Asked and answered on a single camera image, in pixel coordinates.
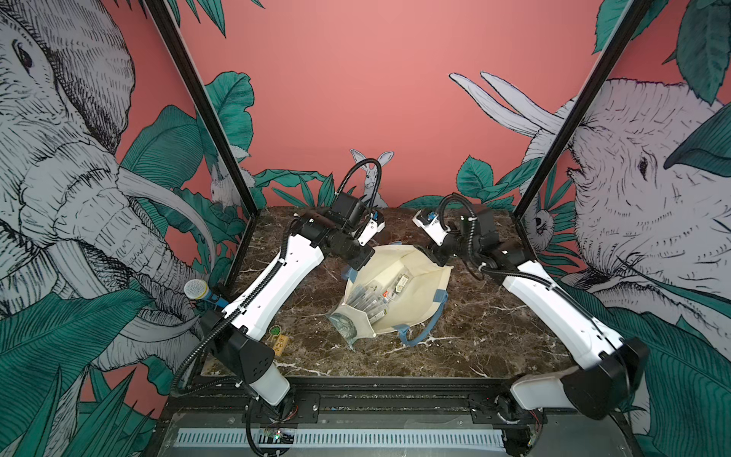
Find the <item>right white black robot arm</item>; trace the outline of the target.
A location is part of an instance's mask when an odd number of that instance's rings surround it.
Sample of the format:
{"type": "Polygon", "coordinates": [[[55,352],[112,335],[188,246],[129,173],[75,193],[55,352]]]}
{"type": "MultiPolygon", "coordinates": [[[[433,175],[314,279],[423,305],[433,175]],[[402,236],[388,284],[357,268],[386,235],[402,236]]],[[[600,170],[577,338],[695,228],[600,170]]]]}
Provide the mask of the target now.
{"type": "Polygon", "coordinates": [[[519,242],[498,242],[479,251],[466,234],[437,228],[431,249],[447,261],[472,263],[527,305],[568,349],[575,366],[564,371],[525,375],[510,386],[513,401],[526,411],[574,409],[601,420],[639,390],[649,347],[625,339],[583,310],[519,242]]]}

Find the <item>clear compass case barcode label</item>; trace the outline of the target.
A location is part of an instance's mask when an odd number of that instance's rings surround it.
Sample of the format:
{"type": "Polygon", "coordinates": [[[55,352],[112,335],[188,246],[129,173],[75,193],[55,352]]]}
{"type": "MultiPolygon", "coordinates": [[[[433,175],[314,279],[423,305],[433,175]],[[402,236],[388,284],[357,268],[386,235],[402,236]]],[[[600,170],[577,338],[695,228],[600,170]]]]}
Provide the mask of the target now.
{"type": "Polygon", "coordinates": [[[394,300],[398,295],[400,295],[404,289],[405,286],[409,283],[410,277],[406,273],[400,273],[395,277],[395,279],[386,287],[383,297],[386,300],[394,300]]]}

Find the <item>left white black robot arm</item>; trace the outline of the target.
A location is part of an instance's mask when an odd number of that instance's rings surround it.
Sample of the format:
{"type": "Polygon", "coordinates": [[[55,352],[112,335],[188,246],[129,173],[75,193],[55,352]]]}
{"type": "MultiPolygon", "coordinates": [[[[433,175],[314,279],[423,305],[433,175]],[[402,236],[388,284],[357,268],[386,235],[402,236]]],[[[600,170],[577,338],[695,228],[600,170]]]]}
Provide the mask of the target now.
{"type": "Polygon", "coordinates": [[[274,350],[263,338],[293,291],[327,256],[336,256],[352,270],[373,257],[371,238],[385,227],[382,213],[371,213],[363,228],[342,228],[332,213],[296,215],[283,234],[275,258],[261,275],[222,312],[209,312],[204,323],[204,349],[234,374],[247,393],[272,407],[290,391],[287,378],[274,365],[274,350]]]}

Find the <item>cream canvas tote bag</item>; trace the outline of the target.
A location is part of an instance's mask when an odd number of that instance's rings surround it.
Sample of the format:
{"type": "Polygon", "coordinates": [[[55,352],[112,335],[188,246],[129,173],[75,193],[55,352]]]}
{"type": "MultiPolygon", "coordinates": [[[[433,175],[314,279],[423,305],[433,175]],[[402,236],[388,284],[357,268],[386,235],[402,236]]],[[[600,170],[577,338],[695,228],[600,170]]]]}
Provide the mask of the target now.
{"type": "Polygon", "coordinates": [[[445,310],[451,272],[417,246],[376,247],[361,270],[348,269],[343,299],[327,319],[348,346],[395,332],[404,346],[415,347],[445,310]]]}

